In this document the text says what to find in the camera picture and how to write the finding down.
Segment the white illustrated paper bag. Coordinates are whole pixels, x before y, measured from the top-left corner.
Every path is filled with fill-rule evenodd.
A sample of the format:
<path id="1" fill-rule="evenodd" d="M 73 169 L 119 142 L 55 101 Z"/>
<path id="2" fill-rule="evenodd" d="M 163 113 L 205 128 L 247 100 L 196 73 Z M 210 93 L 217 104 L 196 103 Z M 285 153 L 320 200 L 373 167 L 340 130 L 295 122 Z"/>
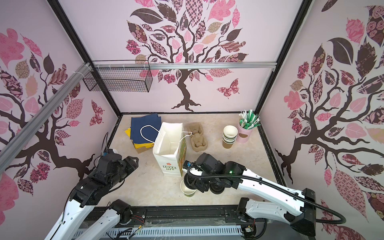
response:
<path id="1" fill-rule="evenodd" d="M 192 132 L 184 130 L 182 123 L 163 122 L 156 140 L 153 155 L 165 176 L 182 177 L 187 153 L 187 137 Z"/>

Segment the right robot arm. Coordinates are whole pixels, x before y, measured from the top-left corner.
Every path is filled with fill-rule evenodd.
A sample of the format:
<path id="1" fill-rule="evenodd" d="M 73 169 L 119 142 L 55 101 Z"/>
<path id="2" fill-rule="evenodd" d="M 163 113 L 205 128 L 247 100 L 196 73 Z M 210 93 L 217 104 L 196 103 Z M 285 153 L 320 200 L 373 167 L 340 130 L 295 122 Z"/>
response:
<path id="1" fill-rule="evenodd" d="M 219 195 L 226 188 L 242 190 L 264 199 L 263 202 L 242 198 L 238 205 L 241 221 L 274 220 L 290 225 L 296 232 L 315 237 L 316 224 L 341 225 L 346 218 L 316 202 L 311 189 L 294 190 L 262 178 L 245 166 L 228 161 L 222 163 L 202 153 L 195 162 L 185 161 L 184 183 L 187 188 Z"/>

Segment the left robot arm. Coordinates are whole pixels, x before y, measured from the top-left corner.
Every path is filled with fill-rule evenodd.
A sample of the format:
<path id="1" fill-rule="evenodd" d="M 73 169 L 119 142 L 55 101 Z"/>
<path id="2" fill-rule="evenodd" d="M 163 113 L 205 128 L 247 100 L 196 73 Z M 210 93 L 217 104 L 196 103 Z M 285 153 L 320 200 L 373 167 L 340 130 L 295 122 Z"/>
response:
<path id="1" fill-rule="evenodd" d="M 69 194 L 62 215 L 47 234 L 47 240 L 71 240 L 86 217 L 100 200 L 116 190 L 116 184 L 139 167 L 139 158 L 110 152 L 99 159 L 87 178 L 79 181 Z M 117 224 L 128 224 L 133 216 L 131 206 L 122 200 L 111 203 L 102 216 L 86 229 L 80 240 L 99 240 Z"/>

